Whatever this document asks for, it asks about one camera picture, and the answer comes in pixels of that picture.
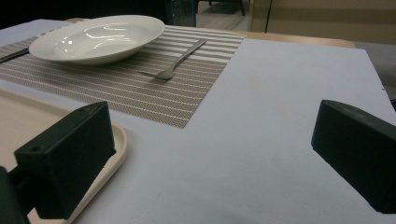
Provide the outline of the silver fork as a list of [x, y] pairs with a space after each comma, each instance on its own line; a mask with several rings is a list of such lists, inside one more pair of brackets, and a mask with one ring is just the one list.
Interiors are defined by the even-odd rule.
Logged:
[[168, 66], [166, 69], [161, 71], [158, 74], [149, 74], [142, 72], [142, 75], [154, 77], [161, 80], [169, 80], [175, 75], [175, 69], [182, 63], [187, 57], [193, 54], [198, 48], [206, 43], [205, 39], [199, 39], [194, 45], [188, 48], [187, 51], [183, 52], [174, 62], [172, 65]]

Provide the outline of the wooden table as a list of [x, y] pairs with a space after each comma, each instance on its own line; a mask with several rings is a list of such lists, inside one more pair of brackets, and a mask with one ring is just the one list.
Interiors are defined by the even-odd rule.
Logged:
[[322, 37], [311, 37], [311, 36], [300, 36], [300, 35], [282, 35], [282, 34], [266, 34], [266, 33], [255, 33], [248, 31], [232, 31], [233, 34], [243, 35], [248, 39], [260, 39], [278, 42], [290, 42], [290, 43], [301, 43], [308, 45], [321, 45], [321, 46], [332, 46], [340, 48], [356, 48], [355, 44], [351, 41], [344, 39], [333, 39], [333, 38], [322, 38]]

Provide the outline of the white deep plate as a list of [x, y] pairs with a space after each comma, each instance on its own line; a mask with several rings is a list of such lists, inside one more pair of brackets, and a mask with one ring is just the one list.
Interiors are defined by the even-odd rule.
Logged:
[[114, 63], [137, 53], [159, 37], [164, 23], [142, 15], [120, 15], [80, 21], [40, 36], [29, 52], [62, 63]]

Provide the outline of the silver table knife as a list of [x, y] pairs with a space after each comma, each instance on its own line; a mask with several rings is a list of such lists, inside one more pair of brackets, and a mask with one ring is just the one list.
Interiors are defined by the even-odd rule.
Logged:
[[21, 49], [19, 51], [13, 52], [11, 54], [8, 54], [8, 55], [0, 58], [0, 63], [5, 63], [5, 62], [8, 62], [8, 61], [11, 61], [13, 59], [19, 58], [19, 57], [21, 57], [21, 56], [23, 56], [25, 54], [28, 54], [28, 53], [29, 53], [29, 49], [28, 48]]

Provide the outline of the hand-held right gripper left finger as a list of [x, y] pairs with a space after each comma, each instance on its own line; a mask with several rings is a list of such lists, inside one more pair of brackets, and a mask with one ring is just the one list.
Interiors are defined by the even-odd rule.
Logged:
[[70, 218], [115, 153], [107, 103], [74, 110], [14, 152], [22, 212]]

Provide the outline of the dark chair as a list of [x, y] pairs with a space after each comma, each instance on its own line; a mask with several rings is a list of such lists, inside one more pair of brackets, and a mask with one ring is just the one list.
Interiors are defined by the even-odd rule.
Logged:
[[236, 13], [246, 15], [244, 0], [209, 0], [208, 5], [216, 12]]

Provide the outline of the beige plastic tray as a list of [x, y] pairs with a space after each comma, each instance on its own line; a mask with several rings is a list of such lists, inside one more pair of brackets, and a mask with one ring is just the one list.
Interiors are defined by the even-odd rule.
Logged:
[[[7, 171], [17, 166], [14, 151], [71, 112], [13, 91], [0, 90], [0, 165]], [[42, 219], [35, 209], [29, 214], [31, 224], [72, 224], [84, 208], [117, 172], [128, 154], [128, 137], [119, 125], [112, 124], [116, 154], [112, 156], [74, 213], [67, 220]]]

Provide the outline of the brown striped woven placemat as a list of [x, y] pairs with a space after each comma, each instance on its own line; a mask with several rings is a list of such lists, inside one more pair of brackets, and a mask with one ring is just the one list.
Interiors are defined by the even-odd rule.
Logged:
[[[169, 80], [158, 74], [199, 39], [193, 54]], [[0, 80], [183, 128], [244, 40], [239, 34], [167, 25], [164, 32], [128, 59], [89, 66], [47, 62], [26, 54], [0, 63]]]

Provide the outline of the wooden partition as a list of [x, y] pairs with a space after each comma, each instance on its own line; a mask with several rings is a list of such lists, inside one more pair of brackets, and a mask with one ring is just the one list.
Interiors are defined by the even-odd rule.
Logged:
[[396, 45], [396, 0], [250, 0], [248, 29]]

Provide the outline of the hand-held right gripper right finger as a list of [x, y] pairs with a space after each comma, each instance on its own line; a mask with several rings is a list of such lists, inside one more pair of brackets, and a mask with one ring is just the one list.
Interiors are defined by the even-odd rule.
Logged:
[[396, 214], [396, 126], [355, 106], [323, 100], [311, 145], [375, 211]]

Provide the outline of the white table cover sheet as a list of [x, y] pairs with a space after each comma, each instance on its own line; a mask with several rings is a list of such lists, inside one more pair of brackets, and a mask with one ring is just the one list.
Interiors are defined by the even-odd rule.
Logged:
[[324, 99], [396, 124], [364, 50], [243, 41], [186, 127], [112, 114], [128, 156], [75, 224], [396, 224], [313, 150]]

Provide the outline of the dark cabinet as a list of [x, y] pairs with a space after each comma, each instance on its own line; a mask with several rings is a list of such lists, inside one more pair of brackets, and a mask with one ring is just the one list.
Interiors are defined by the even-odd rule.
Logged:
[[195, 27], [195, 0], [165, 0], [165, 15], [166, 24]]

